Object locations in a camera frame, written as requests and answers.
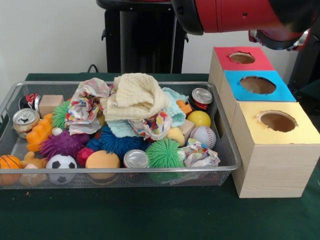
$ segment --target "metal basket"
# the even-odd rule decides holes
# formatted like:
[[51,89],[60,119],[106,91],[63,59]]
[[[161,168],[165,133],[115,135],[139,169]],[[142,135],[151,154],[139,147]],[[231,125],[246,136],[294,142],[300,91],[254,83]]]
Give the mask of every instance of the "metal basket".
[[[13,129],[13,115],[18,101],[26,94],[73,96],[79,82],[23,82],[14,85],[0,113],[0,156],[13,155],[20,160],[28,152],[27,141]],[[0,189],[81,189],[120,187],[221,186],[232,170],[241,165],[241,157],[232,135],[217,90],[207,82],[161,82],[160,86],[189,95],[195,88],[205,88],[214,97],[208,114],[217,140],[214,151],[221,160],[217,167],[183,168],[100,168],[100,169],[0,169]]]

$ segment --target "red robot arm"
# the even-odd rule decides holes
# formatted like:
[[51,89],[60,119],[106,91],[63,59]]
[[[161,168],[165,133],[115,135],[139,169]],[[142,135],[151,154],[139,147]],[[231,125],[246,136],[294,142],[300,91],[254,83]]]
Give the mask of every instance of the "red robot arm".
[[187,33],[249,30],[270,49],[299,49],[320,14],[320,0],[171,0]]

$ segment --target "purple spiky ball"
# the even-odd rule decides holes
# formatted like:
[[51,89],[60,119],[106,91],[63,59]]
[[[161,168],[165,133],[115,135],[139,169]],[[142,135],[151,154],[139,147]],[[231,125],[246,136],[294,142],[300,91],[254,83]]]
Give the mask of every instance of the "purple spiky ball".
[[64,130],[61,134],[49,136],[48,140],[42,142],[40,151],[47,160],[58,154],[75,158],[89,140],[88,134],[70,135],[68,130]]

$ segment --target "black cable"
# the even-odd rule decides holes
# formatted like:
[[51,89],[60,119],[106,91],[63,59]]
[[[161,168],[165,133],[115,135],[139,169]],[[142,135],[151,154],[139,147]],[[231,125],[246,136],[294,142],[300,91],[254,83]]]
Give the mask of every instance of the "black cable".
[[94,64],[91,64],[91,65],[90,65],[90,67],[89,67],[89,69],[88,69],[87,73],[90,73],[90,71],[91,71],[91,69],[92,69],[92,68],[94,68],[94,70],[95,70],[95,72],[96,72],[96,73],[99,73],[97,66],[96,66],[96,65],[94,65]]

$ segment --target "blue square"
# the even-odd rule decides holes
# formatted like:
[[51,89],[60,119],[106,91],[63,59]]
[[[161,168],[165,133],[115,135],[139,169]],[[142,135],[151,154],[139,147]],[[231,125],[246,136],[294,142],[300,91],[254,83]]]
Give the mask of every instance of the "blue square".
[[[224,74],[232,89],[234,98],[238,101],[296,102],[286,83],[276,71],[224,71]],[[242,79],[248,77],[267,79],[275,85],[275,90],[268,94],[251,92],[240,83]]]

